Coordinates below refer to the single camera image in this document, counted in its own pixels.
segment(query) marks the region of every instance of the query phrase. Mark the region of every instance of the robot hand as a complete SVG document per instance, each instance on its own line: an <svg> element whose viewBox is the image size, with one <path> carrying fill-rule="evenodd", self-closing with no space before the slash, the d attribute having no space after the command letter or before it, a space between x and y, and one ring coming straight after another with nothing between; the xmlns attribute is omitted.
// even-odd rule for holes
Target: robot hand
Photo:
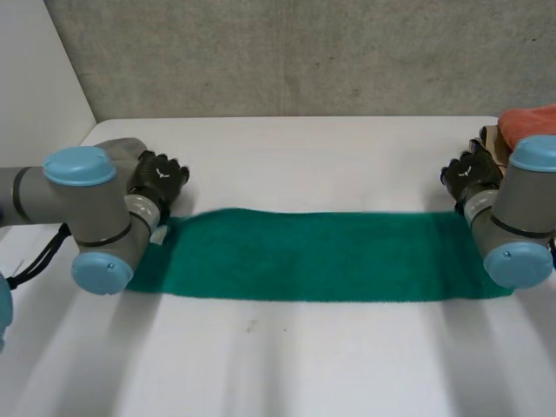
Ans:
<svg viewBox="0 0 556 417"><path fill-rule="evenodd" d="M479 140L440 173L466 217L485 270L505 288L529 288L553 271L548 249L556 213L556 136L530 136L511 154L506 176Z"/></svg>

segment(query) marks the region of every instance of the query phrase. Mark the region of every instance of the white table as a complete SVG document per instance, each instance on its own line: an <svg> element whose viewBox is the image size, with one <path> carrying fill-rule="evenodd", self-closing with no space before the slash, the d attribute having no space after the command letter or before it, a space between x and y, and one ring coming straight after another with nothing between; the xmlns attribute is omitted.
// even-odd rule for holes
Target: white table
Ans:
<svg viewBox="0 0 556 417"><path fill-rule="evenodd" d="M492 117L120 120L191 180L175 213L449 210L440 167ZM14 228L0 268L54 227ZM98 297L64 244L14 292L2 416L554 416L556 294L491 301L324 304Z"/></svg>

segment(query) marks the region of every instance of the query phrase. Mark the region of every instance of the green towel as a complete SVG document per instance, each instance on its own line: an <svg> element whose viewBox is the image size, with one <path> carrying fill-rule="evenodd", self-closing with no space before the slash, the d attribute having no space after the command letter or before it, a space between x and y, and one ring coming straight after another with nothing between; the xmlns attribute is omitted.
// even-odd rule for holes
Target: green towel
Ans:
<svg viewBox="0 0 556 417"><path fill-rule="evenodd" d="M266 301L438 301L510 295L454 213L276 214L224 209L170 219L128 289Z"/></svg>

